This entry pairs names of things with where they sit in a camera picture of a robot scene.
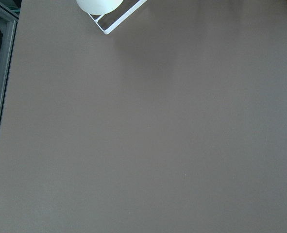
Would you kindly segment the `white tray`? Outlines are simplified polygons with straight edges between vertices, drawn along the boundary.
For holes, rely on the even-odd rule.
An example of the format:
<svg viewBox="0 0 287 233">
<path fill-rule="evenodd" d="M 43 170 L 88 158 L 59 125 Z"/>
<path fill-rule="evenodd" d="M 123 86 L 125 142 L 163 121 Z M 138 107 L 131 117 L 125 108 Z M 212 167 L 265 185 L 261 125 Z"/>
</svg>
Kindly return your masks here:
<svg viewBox="0 0 287 233">
<path fill-rule="evenodd" d="M 146 0 L 124 0 L 114 11 L 104 15 L 88 14 L 98 28 L 105 34 L 110 34 L 126 18 L 141 7 Z"/>
</svg>

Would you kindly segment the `white plate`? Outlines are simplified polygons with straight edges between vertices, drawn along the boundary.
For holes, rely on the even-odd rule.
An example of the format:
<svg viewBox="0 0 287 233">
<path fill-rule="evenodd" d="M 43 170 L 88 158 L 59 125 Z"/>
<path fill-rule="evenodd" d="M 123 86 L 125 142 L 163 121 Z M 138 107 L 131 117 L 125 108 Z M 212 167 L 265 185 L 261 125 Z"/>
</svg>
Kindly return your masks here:
<svg viewBox="0 0 287 233">
<path fill-rule="evenodd" d="M 117 9 L 123 0 L 76 0 L 76 2 L 86 13 L 104 15 Z"/>
</svg>

